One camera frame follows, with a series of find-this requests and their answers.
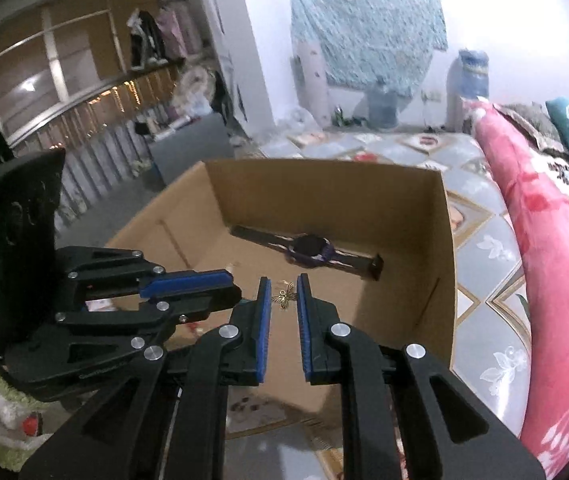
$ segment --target railing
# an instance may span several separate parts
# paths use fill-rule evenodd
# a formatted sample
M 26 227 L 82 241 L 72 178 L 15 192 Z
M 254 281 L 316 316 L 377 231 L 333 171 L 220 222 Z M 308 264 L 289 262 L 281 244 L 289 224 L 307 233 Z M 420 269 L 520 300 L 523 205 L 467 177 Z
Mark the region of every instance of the railing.
M 151 153 L 135 123 L 170 122 L 167 106 L 177 79 L 175 64 L 121 75 L 82 99 L 50 108 L 8 139 L 17 156 L 66 149 L 58 233 L 121 182 L 151 168 Z

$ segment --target butterfly charm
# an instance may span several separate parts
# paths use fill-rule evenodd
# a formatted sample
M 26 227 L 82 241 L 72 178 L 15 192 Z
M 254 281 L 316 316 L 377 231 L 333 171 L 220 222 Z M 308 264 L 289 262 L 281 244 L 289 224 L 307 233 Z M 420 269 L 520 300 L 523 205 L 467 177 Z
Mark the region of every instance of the butterfly charm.
M 281 290 L 277 296 L 273 296 L 271 301 L 280 305 L 283 310 L 289 306 L 290 301 L 295 301 L 298 298 L 298 294 L 295 291 L 295 285 L 290 282 L 282 282 L 284 284 L 284 290 Z

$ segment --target watch strap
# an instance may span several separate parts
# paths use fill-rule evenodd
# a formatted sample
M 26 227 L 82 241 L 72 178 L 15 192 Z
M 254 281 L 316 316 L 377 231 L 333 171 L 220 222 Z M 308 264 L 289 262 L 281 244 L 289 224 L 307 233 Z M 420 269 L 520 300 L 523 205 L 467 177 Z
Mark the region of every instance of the watch strap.
M 385 262 L 382 256 L 376 254 L 373 258 L 352 254 L 336 249 L 331 259 L 327 262 L 328 266 L 335 269 L 347 270 L 356 274 L 371 276 L 374 280 L 380 279 Z
M 264 231 L 258 231 L 256 229 L 250 229 L 248 227 L 243 227 L 241 225 L 234 225 L 231 230 L 231 235 L 236 238 L 242 238 L 248 242 L 254 242 L 276 251 L 287 252 L 289 243 L 293 238 L 288 238 L 286 236 L 274 235 L 272 233 L 265 233 Z

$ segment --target wristwatch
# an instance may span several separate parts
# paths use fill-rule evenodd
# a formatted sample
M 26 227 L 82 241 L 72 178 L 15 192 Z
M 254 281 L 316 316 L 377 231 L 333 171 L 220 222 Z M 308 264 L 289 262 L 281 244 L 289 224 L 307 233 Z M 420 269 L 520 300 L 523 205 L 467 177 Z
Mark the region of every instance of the wristwatch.
M 340 251 L 327 238 L 318 235 L 303 234 L 286 237 L 239 225 L 231 228 L 231 235 L 285 253 L 296 263 L 306 267 L 329 266 L 362 276 L 370 276 L 376 281 L 380 279 L 385 264 L 379 254 L 368 258 Z

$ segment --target pink blanket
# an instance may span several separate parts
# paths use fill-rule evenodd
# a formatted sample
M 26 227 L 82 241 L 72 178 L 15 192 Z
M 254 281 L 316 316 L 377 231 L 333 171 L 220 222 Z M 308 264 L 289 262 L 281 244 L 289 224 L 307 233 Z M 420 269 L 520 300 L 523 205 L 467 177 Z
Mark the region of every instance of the pink blanket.
M 533 354 L 521 438 L 551 479 L 569 461 L 569 165 L 532 150 L 489 104 L 473 106 L 527 278 Z

